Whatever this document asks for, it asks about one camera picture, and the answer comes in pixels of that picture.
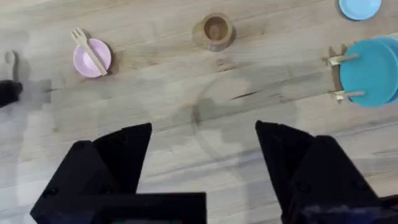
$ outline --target fork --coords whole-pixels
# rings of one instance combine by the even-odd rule
[[[101,75],[106,75],[108,72],[104,68],[104,66],[101,64],[100,60],[98,57],[95,55],[91,47],[88,45],[88,39],[86,34],[82,31],[81,28],[76,28],[72,31],[71,33],[72,39],[76,42],[77,45],[82,46],[85,51],[87,52],[88,56],[92,59],[94,62],[95,66],[98,68],[98,70],[101,72]]]

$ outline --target wooden table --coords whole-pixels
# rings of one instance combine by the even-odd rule
[[[334,136],[378,194],[397,193],[398,104],[339,105],[325,62],[397,32],[395,0],[362,22],[331,0],[0,3],[0,49],[19,53],[24,84],[21,101],[0,109],[1,224],[33,223],[28,212],[73,142],[144,122],[154,133],[139,192],[206,191],[209,223],[279,223],[258,119]],[[192,42],[211,12],[237,31],[219,53]],[[109,44],[114,75],[73,68],[77,26]]]

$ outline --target pink bowl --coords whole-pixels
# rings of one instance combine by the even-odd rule
[[[98,56],[100,62],[108,70],[112,62],[112,54],[108,46],[97,39],[88,40],[93,52]],[[101,72],[97,69],[90,56],[85,52],[82,46],[77,46],[73,52],[73,63],[78,72],[85,77],[95,78],[100,77]]]

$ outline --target stack of plates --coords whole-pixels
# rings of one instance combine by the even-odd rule
[[[398,39],[378,37],[351,46],[345,55],[359,57],[341,63],[345,92],[364,91],[350,99],[361,106],[381,106],[398,100]]]

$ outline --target light blue plate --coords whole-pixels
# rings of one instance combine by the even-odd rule
[[[381,0],[339,0],[341,12],[349,19],[361,21],[374,16]]]
[[[340,82],[344,91],[364,91],[351,100],[361,106],[388,103],[398,89],[398,59],[380,40],[362,40],[351,46],[345,55],[358,58],[341,63]]]

